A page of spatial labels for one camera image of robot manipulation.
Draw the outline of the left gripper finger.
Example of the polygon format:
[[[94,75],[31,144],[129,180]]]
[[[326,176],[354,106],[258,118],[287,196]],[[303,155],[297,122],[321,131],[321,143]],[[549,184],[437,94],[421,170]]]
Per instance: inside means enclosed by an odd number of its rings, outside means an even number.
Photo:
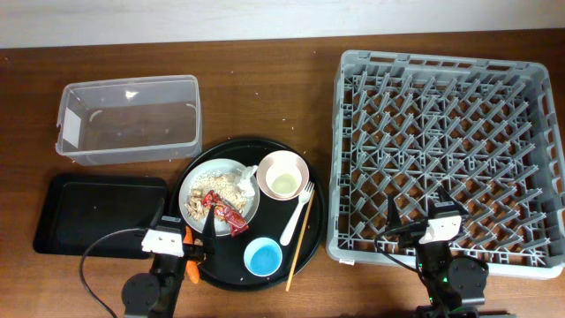
[[[163,210],[164,210],[164,205],[165,205],[165,200],[163,198],[161,198],[157,204],[157,209],[155,211],[155,214],[149,224],[149,228],[153,229],[157,223],[160,221],[160,219],[162,218],[162,214],[163,214]]]
[[[207,218],[201,233],[201,241],[206,254],[213,254],[215,252],[215,205],[211,205],[208,210]]]

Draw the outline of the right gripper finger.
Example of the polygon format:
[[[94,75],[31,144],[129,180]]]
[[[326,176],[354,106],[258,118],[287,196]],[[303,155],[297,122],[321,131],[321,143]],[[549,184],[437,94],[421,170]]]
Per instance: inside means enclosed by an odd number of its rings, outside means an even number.
[[[447,190],[440,185],[438,187],[438,194],[441,201],[436,204],[437,213],[456,212],[459,216],[468,216],[468,210],[457,200],[455,200]]]
[[[402,226],[400,214],[395,203],[395,196],[393,194],[388,195],[387,226],[389,230],[393,230]]]

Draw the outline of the red snack wrapper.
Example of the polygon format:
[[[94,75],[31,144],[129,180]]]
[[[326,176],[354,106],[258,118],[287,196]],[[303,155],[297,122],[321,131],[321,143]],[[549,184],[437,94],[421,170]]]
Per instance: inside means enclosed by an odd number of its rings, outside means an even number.
[[[247,221],[227,201],[213,190],[210,190],[203,199],[203,206],[208,209],[208,214],[213,218],[218,216],[230,227],[230,235],[235,237],[249,229]]]

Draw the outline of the white tissue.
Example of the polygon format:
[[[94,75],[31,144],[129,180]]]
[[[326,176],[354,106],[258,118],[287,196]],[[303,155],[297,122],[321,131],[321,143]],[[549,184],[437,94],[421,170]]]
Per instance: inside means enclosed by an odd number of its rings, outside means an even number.
[[[241,173],[237,187],[244,197],[249,198],[255,195],[255,190],[252,185],[252,177],[254,176],[257,169],[257,165],[247,166]]]

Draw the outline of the blue cup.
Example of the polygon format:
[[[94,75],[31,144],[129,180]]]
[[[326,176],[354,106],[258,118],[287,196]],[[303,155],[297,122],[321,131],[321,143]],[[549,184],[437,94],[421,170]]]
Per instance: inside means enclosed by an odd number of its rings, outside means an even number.
[[[280,268],[282,261],[282,249],[271,238],[256,238],[244,251],[244,265],[255,276],[273,275]]]

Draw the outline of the white plastic fork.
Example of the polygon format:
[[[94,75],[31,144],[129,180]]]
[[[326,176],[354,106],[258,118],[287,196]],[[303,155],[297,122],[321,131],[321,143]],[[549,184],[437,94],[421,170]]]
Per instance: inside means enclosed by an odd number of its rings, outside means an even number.
[[[290,217],[290,220],[287,222],[281,237],[279,238],[279,243],[281,246],[287,246],[293,236],[294,230],[298,224],[299,216],[302,212],[302,209],[306,203],[308,203],[312,197],[314,191],[314,183],[309,181],[305,187],[305,189],[299,194],[298,196],[298,204]]]

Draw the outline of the pink bowl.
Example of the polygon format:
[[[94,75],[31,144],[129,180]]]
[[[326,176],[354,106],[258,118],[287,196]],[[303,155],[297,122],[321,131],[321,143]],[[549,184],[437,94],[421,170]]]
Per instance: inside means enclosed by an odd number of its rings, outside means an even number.
[[[278,177],[285,173],[282,170],[280,173],[269,173],[271,168],[289,168],[290,174],[296,179],[297,188],[288,196],[280,196],[272,191],[270,185],[272,184],[272,177]],[[288,201],[299,196],[299,194],[306,188],[309,182],[310,174],[308,165],[305,160],[298,154],[288,150],[278,150],[266,155],[260,162],[259,168],[256,172],[256,178],[260,190],[271,199],[277,201]]]

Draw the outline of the white cup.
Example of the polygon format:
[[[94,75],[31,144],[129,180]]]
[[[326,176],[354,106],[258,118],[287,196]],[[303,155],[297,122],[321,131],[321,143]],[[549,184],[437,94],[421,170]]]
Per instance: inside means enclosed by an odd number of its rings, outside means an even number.
[[[302,176],[296,165],[275,163],[267,169],[266,182],[276,197],[288,198],[300,187]]]

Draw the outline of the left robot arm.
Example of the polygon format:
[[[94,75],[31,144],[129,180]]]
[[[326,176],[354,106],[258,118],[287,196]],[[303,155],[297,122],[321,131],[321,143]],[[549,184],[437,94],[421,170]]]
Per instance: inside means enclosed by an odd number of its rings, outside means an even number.
[[[171,317],[185,279],[188,261],[204,261],[215,252],[214,211],[209,210],[202,230],[202,244],[184,242],[185,220],[166,216],[164,206],[145,230],[141,249],[154,256],[151,269],[127,280],[122,289],[126,317]]]

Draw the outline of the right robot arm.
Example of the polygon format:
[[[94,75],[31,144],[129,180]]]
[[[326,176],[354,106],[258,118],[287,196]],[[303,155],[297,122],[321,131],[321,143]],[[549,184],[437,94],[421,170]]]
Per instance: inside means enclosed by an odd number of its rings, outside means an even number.
[[[401,249],[413,248],[415,266],[430,304],[416,309],[417,317],[478,317],[478,306],[486,302],[484,289],[489,274],[486,262],[467,255],[454,256],[450,243],[462,231],[469,215],[443,187],[440,200],[429,207],[427,216],[402,224],[394,197],[388,196],[387,228],[383,235],[398,238]]]

